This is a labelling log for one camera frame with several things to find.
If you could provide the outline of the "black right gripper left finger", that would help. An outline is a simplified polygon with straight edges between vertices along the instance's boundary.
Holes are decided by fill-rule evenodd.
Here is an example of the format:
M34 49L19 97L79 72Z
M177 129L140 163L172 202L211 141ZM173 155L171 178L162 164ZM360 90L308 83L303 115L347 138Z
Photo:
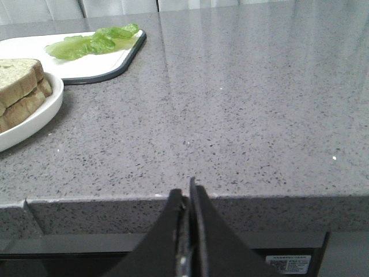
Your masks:
M170 191L166 205L144 239L105 276L175 276L182 192Z

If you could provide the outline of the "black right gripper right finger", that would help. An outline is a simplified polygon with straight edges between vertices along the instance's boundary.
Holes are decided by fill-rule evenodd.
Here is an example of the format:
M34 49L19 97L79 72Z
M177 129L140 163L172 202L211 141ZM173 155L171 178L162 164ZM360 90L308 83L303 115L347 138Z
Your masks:
M198 276L281 276L227 226L194 177L190 179L190 203Z

